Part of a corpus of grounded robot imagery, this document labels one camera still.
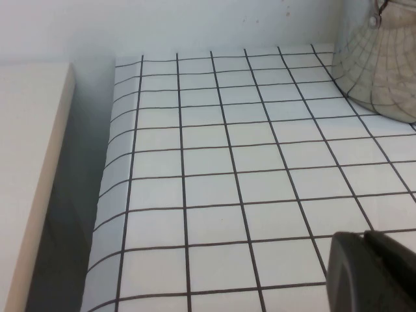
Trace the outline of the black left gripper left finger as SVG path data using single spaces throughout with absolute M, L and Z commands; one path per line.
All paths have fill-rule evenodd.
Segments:
M 415 279 L 395 278 L 364 235 L 333 235 L 326 290 L 330 311 L 415 311 Z

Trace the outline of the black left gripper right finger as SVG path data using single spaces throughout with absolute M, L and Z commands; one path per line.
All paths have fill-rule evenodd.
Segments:
M 398 279 L 415 279 L 415 252 L 380 231 L 366 231 L 364 241 Z

